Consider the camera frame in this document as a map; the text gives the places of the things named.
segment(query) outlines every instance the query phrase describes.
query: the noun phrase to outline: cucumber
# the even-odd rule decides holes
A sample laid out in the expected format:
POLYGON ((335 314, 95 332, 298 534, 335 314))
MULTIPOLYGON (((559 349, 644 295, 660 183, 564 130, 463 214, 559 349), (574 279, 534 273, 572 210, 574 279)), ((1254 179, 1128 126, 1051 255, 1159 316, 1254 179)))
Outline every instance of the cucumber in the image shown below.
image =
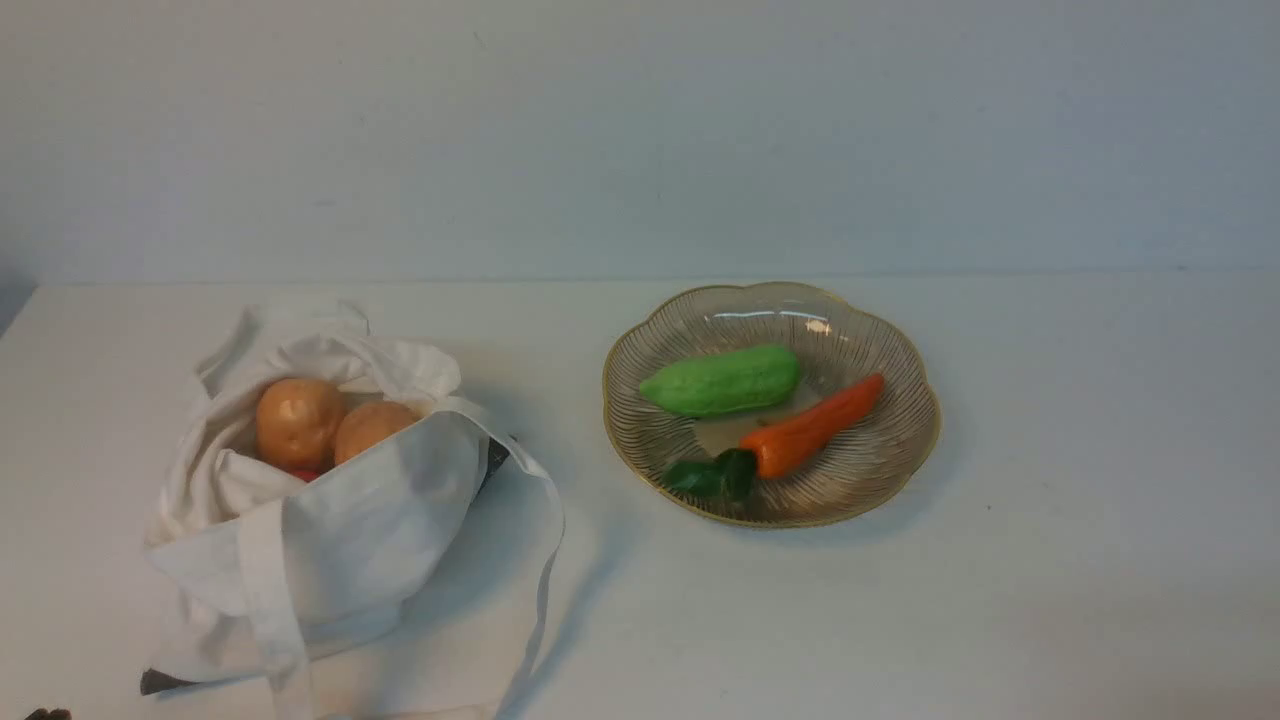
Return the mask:
POLYGON ((640 383, 640 395, 676 415, 705 418, 777 405, 800 382, 800 360, 781 345, 690 357, 640 383))

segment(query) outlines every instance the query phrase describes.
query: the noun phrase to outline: white cloth bag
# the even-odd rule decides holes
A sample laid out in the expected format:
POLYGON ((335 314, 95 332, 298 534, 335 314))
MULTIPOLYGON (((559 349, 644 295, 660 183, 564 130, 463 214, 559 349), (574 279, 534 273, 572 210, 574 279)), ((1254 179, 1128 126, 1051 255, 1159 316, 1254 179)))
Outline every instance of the white cloth bag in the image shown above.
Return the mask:
POLYGON ((399 621, 458 532, 492 439, 541 480, 558 527, 524 661, 500 698, 397 717, 495 716, 532 673, 564 516, 541 465, 453 396, 457 363, 421 341, 371 337, 346 304, 250 307, 195 379, 189 427, 145 537, 147 559, 182 591, 152 667, 187 682, 265 673, 276 717, 314 720, 308 659, 399 621), (273 345, 282 331, 293 337, 273 345), (287 377, 324 378, 426 416, 306 484, 238 451, 252 447, 262 389, 287 377))

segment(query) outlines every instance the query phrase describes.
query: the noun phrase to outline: glass plate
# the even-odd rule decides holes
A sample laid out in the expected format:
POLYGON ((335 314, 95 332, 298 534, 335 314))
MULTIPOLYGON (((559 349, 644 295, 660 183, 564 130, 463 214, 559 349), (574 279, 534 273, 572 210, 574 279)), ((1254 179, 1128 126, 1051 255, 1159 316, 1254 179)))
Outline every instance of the glass plate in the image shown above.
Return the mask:
POLYGON ((796 528, 845 520, 893 497, 933 450, 942 413, 924 361, 901 331, 823 290, 771 282, 682 292, 622 336, 604 363, 604 425, 622 460, 673 502, 735 525, 796 528), (769 342, 800 357, 800 386, 783 406, 695 420, 662 410, 637 391, 676 360, 769 342), (758 479, 745 503, 659 484, 672 462, 710 460, 751 429, 874 372, 884 374, 886 386, 870 415, 791 475, 758 479))

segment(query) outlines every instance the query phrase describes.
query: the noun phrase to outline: bag handle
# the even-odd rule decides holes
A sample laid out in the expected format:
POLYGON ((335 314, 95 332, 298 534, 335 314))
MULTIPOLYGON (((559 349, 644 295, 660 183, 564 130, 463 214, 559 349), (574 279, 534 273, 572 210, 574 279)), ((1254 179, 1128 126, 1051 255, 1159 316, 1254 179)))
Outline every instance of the bag handle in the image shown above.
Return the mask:
POLYGON ((244 601, 278 720, 314 720, 311 669, 284 573, 284 500, 241 515, 236 534, 244 601))
MULTIPOLYGON (((512 460, 526 474, 541 480, 543 492, 553 514, 553 525, 559 525, 556 544, 543 564, 538 579, 534 626, 525 643, 525 655, 512 674, 502 696, 497 700, 408 715, 388 716, 385 720, 490 720, 508 707, 526 688, 547 630, 547 605, 550 596, 552 569, 564 541, 564 506, 547 469, 511 436, 499 430, 492 415, 479 405, 461 398, 447 397, 438 402, 436 413, 456 413, 475 423, 490 438, 511 452, 512 460)), ((253 638, 262 655, 262 666, 271 688, 271 701, 276 720, 314 720, 311 702, 311 670, 302 628, 293 609, 284 569, 283 500, 274 500, 255 507, 239 519, 237 534, 239 564, 244 578, 244 597, 253 638)), ((328 720, 349 720, 330 715, 328 720)))

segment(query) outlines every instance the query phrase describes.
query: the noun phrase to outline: table surface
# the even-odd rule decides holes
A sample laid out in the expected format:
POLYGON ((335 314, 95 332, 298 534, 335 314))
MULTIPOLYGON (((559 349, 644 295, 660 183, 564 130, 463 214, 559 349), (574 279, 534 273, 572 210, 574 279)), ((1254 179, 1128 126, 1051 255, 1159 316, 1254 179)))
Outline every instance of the table surface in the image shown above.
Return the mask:
MULTIPOLYGON (((141 528, 189 365, 238 309, 346 297, 433 338, 557 478, 554 643, 515 715, 1274 717, 1280 273, 813 281, 902 328, 945 415, 896 498, 820 529, 712 524, 614 455, 617 337, 692 282, 42 287, 0 340, 0 717, 265 717, 265 683, 137 694, 173 602, 141 528)), ((324 711, 483 700, 540 543, 504 470, 396 633, 314 666, 324 711)))

